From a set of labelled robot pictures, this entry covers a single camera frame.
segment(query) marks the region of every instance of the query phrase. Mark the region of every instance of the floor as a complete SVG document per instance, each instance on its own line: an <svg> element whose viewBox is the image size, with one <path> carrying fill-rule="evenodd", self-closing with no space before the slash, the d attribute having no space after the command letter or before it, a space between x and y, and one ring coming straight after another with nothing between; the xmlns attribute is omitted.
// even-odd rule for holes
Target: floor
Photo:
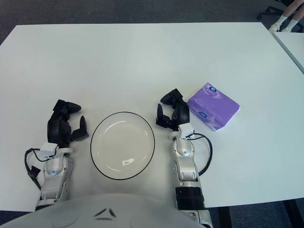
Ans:
<svg viewBox="0 0 304 228"><path fill-rule="evenodd" d="M0 0L0 44L16 25L63 23L255 22L274 0ZM264 16L270 27L278 16ZM296 201L304 218L304 199ZM214 228L217 208L209 209ZM291 228L283 202L229 207L233 228ZM26 212L0 211L0 225Z"/></svg>

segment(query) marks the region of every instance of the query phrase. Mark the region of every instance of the black wire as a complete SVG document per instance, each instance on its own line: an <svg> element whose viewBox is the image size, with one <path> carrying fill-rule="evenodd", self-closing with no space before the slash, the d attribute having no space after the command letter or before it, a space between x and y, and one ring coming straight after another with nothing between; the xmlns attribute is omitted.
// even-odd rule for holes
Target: black wire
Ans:
<svg viewBox="0 0 304 228"><path fill-rule="evenodd" d="M187 140L197 140L197 139L205 138L207 140L208 144L209 144L209 147L210 147L210 156L209 156L209 159L208 159L205 167L199 172L199 176L201 176L203 173L205 173L207 171L208 167L210 166L210 163L211 163L211 160L212 160L212 154L213 154L212 143L209 140L209 138L207 138L203 134L193 133L193 135L199 135L200 137L195 138L195 139L187 139Z"/></svg>
<svg viewBox="0 0 304 228"><path fill-rule="evenodd" d="M45 160L40 160L40 159L38 158L38 156L37 156L37 154L36 154L35 151L39 151L39 150L40 150L40 149L32 149L32 151L34 152L34 155L35 155L35 157L37 158L37 160L40 161L40 162L46 162L46 161L48 161L49 158L48 158L48 159L45 159Z"/></svg>
<svg viewBox="0 0 304 228"><path fill-rule="evenodd" d="M52 157L54 157L55 155L56 155L56 153L57 153L57 147L55 148L55 153L54 153L54 155L52 155L52 156L49 156L49 158L52 158Z"/></svg>
<svg viewBox="0 0 304 228"><path fill-rule="evenodd" d="M54 157L54 156L56 155L56 153L57 153L57 150L56 150L57 147L55 148L55 153L54 153L54 155L49 156L49 158L52 158L52 157ZM31 153L31 152L34 152L35 157L36 157L37 160L40 161L40 162L46 162L46 161L50 160L50 159L40 160L40 159L38 158L36 152L35 152L35 151L39 151L39 150L40 150L40 149L37 149L37 148L35 148L35 149L30 148L29 150L27 150L27 151L25 152L25 154L24 154L24 164L25 164L25 168L26 168L26 170L27 170L27 172L28 172L29 177L33 180L33 182L36 184L36 186L39 188L39 190L41 190L41 186L40 186L40 184L39 184L37 178L35 177L34 173L32 172L32 170L30 170L29 165L28 165L28 162L27 162L28 154Z"/></svg>
<svg viewBox="0 0 304 228"><path fill-rule="evenodd" d="M32 181L36 184L36 186L39 188L39 190L41 190L41 186L38 182L38 180L36 179L34 173L32 172L32 170L29 169L29 165L28 165L28 162L27 162L27 157L28 157L28 154L31 153L32 151L35 153L35 151L39 151L40 149L33 149L33 148L30 148L29 150L27 150L24 154L24 164L25 164L25 168L28 172L28 175L29 177L32 179Z"/></svg>

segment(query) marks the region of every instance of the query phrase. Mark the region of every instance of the white bowl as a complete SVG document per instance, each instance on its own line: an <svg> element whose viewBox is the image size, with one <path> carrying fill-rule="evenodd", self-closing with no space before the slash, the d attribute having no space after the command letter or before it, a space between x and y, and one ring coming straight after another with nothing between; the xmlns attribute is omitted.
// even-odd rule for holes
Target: white bowl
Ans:
<svg viewBox="0 0 304 228"><path fill-rule="evenodd" d="M125 180L148 166L154 147L148 122L135 113L121 112L108 116L97 126L91 140L91 156L104 176Z"/></svg>

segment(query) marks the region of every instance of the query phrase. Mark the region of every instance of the purple tissue package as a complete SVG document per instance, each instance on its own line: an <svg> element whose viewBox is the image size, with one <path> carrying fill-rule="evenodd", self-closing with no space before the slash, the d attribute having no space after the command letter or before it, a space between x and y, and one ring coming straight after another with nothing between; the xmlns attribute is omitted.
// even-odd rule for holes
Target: purple tissue package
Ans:
<svg viewBox="0 0 304 228"><path fill-rule="evenodd" d="M239 110L238 103L209 83L190 98L188 106L190 111L214 131L224 127Z"/></svg>

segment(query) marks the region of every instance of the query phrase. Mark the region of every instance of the white table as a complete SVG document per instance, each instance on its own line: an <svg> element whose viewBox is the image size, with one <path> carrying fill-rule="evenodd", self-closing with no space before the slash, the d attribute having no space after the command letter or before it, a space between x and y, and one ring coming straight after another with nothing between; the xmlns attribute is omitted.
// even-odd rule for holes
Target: white table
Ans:
<svg viewBox="0 0 304 228"><path fill-rule="evenodd" d="M71 198L131 192L173 206L170 130L155 124L157 103L174 88L187 101L206 82L241 106L218 132L190 116L214 148L200 178L206 206L304 197L304 77L261 23L17 26L0 46L0 81L1 210L34 210L24 152L47 140L57 99L82 106L69 122L76 129L84 115L90 136L119 111L141 115L155 134L149 166L125 181L94 167L91 137L71 143ZM195 146L201 169L207 144Z"/></svg>
<svg viewBox="0 0 304 228"><path fill-rule="evenodd" d="M274 38L304 73L304 33L275 32Z"/></svg>

